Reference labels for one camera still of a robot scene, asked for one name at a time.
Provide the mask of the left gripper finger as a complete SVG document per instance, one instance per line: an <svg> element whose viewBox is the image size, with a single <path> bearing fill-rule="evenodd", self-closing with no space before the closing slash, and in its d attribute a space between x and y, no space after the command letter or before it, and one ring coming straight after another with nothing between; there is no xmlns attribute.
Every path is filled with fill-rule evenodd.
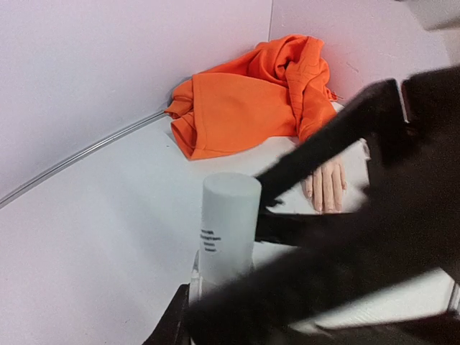
<svg viewBox="0 0 460 345"><path fill-rule="evenodd" d="M183 325L188 304L189 284L182 284L143 345L191 345L190 336Z"/></svg>

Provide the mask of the white nail polish cap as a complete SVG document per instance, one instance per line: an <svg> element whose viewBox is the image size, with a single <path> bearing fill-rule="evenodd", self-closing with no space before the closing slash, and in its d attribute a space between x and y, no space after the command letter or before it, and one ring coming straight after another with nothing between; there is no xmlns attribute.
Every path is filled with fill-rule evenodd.
<svg viewBox="0 0 460 345"><path fill-rule="evenodd" d="M204 179L198 266L206 282L221 285L251 270L261 191L241 173Z"/></svg>

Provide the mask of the clear nail polish bottle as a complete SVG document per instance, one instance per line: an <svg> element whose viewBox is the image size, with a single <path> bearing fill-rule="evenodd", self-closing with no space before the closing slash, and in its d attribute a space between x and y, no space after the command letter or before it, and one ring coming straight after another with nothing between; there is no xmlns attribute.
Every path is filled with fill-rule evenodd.
<svg viewBox="0 0 460 345"><path fill-rule="evenodd" d="M199 257L200 257L200 251L198 250L195 253L195 259L194 259L191 274L190 274L189 293L188 293L188 302L190 305L196 302L197 300L201 299L203 295L203 278L199 270Z"/></svg>

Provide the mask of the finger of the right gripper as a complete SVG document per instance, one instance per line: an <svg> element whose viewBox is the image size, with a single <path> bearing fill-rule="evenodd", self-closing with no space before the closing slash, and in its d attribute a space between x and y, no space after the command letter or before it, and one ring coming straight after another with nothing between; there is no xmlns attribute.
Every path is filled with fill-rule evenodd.
<svg viewBox="0 0 460 345"><path fill-rule="evenodd" d="M317 316L459 258L459 187L417 181L373 191L351 217L189 307L197 344L263 344Z"/></svg>

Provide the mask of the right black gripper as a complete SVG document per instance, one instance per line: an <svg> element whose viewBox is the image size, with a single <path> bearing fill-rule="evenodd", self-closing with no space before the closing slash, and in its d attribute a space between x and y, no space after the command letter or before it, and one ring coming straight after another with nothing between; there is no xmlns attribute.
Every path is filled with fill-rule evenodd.
<svg viewBox="0 0 460 345"><path fill-rule="evenodd" d="M257 176L260 206L305 179L320 165L366 139L366 194L395 180L429 194L459 189L459 67L417 73L363 88L337 115Z"/></svg>

